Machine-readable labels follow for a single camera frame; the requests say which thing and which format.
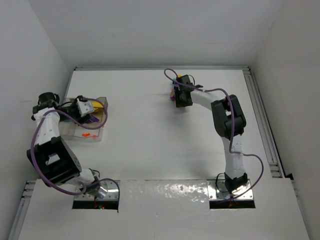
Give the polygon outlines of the dark purple lego plate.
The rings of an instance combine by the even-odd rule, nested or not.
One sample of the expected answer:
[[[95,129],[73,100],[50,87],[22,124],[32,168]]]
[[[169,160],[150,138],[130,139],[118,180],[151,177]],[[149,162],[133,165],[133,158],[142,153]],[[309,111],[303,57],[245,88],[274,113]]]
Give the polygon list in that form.
[[[93,124],[93,123],[99,123],[100,122],[100,119],[97,118],[96,116],[94,115],[89,115],[89,118],[87,119],[87,121],[85,122],[86,124]]]

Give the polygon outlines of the yellow lego plate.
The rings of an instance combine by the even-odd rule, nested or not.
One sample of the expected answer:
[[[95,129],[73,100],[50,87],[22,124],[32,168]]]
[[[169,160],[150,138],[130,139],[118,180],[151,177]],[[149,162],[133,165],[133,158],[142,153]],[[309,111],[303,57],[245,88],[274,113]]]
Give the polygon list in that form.
[[[91,104],[93,106],[94,111],[103,110],[104,107],[105,107],[105,105],[103,103],[100,103],[100,102],[98,102],[96,100],[95,101],[91,100],[90,102],[91,102]]]

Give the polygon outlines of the small orange lego piece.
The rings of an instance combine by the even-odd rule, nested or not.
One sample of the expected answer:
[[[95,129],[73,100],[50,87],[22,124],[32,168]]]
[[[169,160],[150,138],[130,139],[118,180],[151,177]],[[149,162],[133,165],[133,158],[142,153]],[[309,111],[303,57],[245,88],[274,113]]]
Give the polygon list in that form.
[[[86,137],[89,137],[90,135],[91,135],[91,134],[90,134],[89,132],[88,132],[88,133],[83,133],[83,134],[82,134],[82,136],[83,136],[83,137],[85,137],[85,138],[86,138]]]

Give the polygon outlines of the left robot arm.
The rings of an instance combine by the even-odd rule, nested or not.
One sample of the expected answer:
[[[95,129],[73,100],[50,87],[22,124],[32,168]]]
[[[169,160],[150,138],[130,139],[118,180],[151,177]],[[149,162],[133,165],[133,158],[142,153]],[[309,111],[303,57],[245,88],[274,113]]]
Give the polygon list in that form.
[[[47,187],[71,196],[98,192],[98,177],[92,169],[81,167],[59,129],[60,123],[73,122],[84,129],[95,130],[96,127],[87,125],[95,111],[94,102],[95,99],[82,95],[64,103],[53,92],[39,95],[31,116],[36,130],[26,155]]]

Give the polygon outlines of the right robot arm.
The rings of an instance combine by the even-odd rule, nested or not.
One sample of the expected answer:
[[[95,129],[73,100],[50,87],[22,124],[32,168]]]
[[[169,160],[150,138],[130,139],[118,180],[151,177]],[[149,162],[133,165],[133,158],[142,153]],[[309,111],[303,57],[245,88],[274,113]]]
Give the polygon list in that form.
[[[242,157],[242,134],[247,121],[238,98],[234,94],[220,98],[213,92],[206,92],[201,85],[194,85],[188,75],[177,76],[172,84],[177,108],[198,104],[212,112],[214,129],[224,147],[224,185],[232,194],[248,181]]]

